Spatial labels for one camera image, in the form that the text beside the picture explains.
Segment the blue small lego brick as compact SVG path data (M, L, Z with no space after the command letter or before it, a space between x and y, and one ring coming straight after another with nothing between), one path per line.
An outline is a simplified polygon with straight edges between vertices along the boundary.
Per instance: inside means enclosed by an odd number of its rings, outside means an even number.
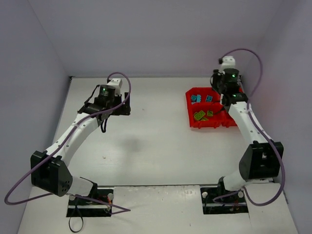
M196 95L191 95L191 101L196 102L197 101L197 96Z

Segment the green long lego brick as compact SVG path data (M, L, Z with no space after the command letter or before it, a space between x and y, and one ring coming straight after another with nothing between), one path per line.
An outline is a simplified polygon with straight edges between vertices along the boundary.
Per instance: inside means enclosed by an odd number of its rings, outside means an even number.
M206 113L204 111L195 112L193 117L196 121L201 121L205 117Z

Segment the blue oval lego brick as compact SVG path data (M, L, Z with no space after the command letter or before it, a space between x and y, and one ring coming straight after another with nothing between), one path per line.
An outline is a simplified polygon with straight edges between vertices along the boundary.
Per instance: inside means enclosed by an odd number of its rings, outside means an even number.
M207 97L206 97L206 102L211 102L212 101L212 99L213 99L213 97L212 96L210 96L210 95L207 95Z

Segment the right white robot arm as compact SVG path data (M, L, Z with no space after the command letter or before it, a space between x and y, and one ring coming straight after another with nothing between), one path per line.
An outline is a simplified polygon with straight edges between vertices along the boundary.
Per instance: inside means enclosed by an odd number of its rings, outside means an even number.
M238 75L235 68L215 69L211 82L213 90L220 94L222 108L235 121L248 144L238 169L219 180L226 191L239 190L254 180L278 176L278 159L284 151L282 143L272 140L257 121L247 95L240 91Z

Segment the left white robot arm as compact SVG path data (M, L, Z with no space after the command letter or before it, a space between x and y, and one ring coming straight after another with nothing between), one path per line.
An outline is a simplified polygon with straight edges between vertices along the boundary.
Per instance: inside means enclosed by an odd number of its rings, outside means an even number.
M89 100L78 110L74 122L63 135L45 151L35 151L31 156L32 185L49 193L62 197L80 195L94 197L97 194L96 183L71 175L68 166L85 139L100 128L106 131L110 116L130 114L130 96L121 94L122 80L114 78L104 85L97 85L99 95L94 102Z

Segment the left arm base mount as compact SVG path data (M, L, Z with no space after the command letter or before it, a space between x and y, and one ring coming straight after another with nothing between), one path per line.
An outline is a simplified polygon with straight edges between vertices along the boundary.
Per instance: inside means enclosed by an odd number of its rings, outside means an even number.
M95 199L113 203L114 189L99 188ZM75 197L68 200L66 217L111 217L111 210L107 205Z

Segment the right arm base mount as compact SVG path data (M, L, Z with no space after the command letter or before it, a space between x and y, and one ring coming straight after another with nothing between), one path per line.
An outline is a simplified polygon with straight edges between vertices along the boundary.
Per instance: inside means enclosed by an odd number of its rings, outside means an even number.
M201 186L201 202L204 215L247 214L249 212L244 193L241 190L228 191L223 177L216 185Z

